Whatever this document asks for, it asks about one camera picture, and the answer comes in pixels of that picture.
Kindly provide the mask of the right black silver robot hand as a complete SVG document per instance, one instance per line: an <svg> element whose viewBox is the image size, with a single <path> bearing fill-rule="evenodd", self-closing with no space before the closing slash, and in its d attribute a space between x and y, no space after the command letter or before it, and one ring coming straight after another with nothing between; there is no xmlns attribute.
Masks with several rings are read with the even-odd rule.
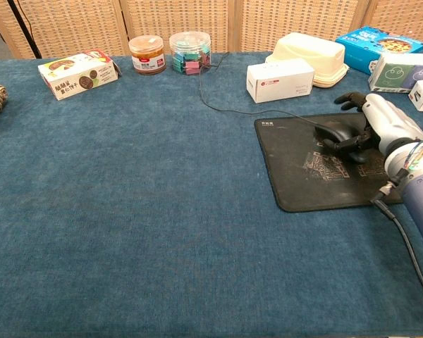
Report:
<svg viewBox="0 0 423 338"><path fill-rule="evenodd" d="M364 151L378 149L387 157L401 146L423 141L423 130L401 109L378 94L346 93L334 101L347 111L356 108L364 115L364 129L341 122L327 122L315 128L319 141L338 157L362 164Z"/></svg>

